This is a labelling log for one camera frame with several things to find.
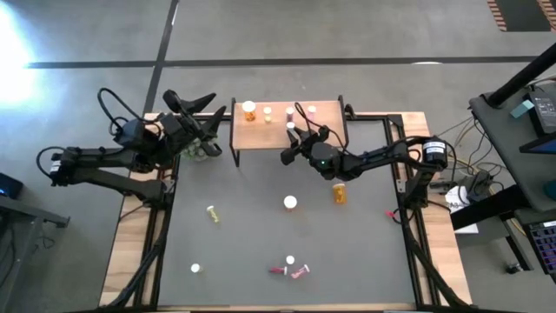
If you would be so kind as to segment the black device blue light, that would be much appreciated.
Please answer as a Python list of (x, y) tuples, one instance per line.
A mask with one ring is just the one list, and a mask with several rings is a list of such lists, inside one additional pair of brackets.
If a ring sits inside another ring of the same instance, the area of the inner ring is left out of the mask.
[(22, 189), (23, 184), (20, 181), (0, 173), (0, 196), (18, 199)]

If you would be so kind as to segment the dark floor mat striped edge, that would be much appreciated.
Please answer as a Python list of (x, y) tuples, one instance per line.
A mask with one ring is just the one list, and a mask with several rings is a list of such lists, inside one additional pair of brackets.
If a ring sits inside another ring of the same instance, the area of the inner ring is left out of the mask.
[(486, 0), (503, 32), (556, 33), (556, 0)]

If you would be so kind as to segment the black power adapter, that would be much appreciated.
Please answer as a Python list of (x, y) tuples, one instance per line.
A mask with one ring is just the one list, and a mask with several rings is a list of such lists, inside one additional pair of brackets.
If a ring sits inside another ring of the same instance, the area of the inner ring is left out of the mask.
[(533, 104), (529, 110), (529, 117), (538, 137), (551, 134), (556, 131), (556, 102), (542, 88), (531, 85), (525, 100)]

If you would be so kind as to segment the black monitor pole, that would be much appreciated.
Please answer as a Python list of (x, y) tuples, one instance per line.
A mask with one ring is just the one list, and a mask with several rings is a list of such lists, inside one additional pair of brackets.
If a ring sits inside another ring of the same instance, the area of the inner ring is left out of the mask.
[(495, 109), (519, 90), (528, 85), (534, 78), (556, 64), (556, 43), (533, 59), (524, 69), (513, 76), (507, 83), (498, 88), (486, 99), (486, 103)]

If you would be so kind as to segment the wooden shelf black metal frame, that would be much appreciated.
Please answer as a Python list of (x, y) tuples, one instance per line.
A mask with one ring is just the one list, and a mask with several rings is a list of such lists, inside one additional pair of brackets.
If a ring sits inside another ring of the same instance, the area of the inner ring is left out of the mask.
[[(234, 158), (235, 166), (240, 165), (240, 152), (243, 150), (283, 150), (289, 147), (290, 141), (286, 131), (286, 108), (294, 107), (294, 102), (257, 102), (256, 119), (252, 122), (245, 120), (242, 102), (231, 100), (229, 147)], [(343, 96), (336, 100), (300, 101), (305, 113), (307, 107), (316, 107), (314, 122), (326, 125), (339, 135), (332, 134), (327, 142), (335, 146), (348, 146), (349, 136), (345, 104)], [(263, 109), (272, 108), (272, 122), (265, 123)]]

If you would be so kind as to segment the black computer monitor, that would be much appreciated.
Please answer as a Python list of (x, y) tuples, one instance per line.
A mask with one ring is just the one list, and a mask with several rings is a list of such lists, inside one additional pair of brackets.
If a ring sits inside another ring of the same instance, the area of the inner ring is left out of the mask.
[(521, 153), (556, 155), (556, 133), (520, 146)]

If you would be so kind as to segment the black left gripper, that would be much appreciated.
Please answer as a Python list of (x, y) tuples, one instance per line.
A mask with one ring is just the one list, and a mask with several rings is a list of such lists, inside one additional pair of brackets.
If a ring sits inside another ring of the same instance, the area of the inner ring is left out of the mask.
[[(204, 97), (187, 101), (181, 99), (173, 90), (163, 93), (163, 101), (169, 109), (178, 114), (193, 114), (203, 111), (216, 97), (210, 93)], [(222, 121), (226, 107), (222, 106), (202, 126), (190, 115), (165, 114), (161, 118), (165, 148), (167, 152), (181, 152), (196, 138), (201, 137), (200, 147), (207, 156), (220, 156), (222, 149), (211, 140), (217, 137), (217, 131)]]

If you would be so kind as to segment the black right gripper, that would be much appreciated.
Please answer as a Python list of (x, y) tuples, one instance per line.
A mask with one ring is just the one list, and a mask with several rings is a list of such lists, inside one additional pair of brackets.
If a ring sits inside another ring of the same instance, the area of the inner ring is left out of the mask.
[(314, 144), (324, 143), (329, 137), (330, 129), (327, 126), (320, 127), (317, 131), (311, 128), (302, 130), (298, 127), (287, 129), (290, 145), (281, 152), (281, 162), (284, 165), (291, 164), (297, 155), (310, 158), (310, 152)]

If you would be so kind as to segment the small teal box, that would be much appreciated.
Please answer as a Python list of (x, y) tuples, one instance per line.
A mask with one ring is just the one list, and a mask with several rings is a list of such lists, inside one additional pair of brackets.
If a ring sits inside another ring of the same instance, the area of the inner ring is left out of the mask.
[(524, 116), (530, 109), (534, 107), (534, 104), (530, 100), (524, 100), (515, 108), (512, 109), (510, 115), (513, 118), (520, 118)]

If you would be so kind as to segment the potted green succulent plant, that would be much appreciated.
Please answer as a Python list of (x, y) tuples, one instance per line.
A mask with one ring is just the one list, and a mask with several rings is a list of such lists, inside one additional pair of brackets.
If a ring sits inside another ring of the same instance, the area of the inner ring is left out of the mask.
[(204, 161), (209, 157), (217, 157), (221, 154), (221, 151), (215, 143), (215, 139), (209, 139), (208, 141), (202, 141), (201, 139), (194, 139), (190, 142), (181, 152), (182, 157), (186, 157), (191, 161)]

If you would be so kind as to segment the grey table mat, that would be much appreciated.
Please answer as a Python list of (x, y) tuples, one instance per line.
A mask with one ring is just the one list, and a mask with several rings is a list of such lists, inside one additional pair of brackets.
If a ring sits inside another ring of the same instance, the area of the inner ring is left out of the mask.
[[(346, 192), (336, 204), (332, 182), (302, 157), (282, 164), (276, 150), (244, 151), (238, 167), (229, 151), (182, 159), (160, 305), (411, 303), (402, 230), (386, 215), (397, 207), (391, 169), (363, 173)], [(283, 205), (289, 195), (298, 201), (292, 211)], [(310, 272), (293, 279), (303, 264)], [(286, 276), (268, 271), (283, 266)]]

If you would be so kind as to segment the black computer keyboard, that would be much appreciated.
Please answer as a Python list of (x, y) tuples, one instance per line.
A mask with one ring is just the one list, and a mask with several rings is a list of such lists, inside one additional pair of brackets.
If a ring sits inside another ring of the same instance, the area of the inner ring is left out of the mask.
[(533, 252), (546, 275), (556, 275), (556, 220), (524, 226)]

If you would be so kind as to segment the grey side desk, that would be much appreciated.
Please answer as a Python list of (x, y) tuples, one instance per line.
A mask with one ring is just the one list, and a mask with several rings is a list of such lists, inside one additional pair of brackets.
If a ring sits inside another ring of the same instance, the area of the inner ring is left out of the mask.
[(528, 91), (528, 88), (518, 91), (498, 109), (489, 106), (481, 96), (470, 99), (469, 104), (533, 209), (539, 212), (556, 210), (556, 200), (543, 191), (546, 183), (556, 180), (556, 155), (520, 152), (521, 146), (538, 137), (529, 116), (515, 118), (511, 115)]

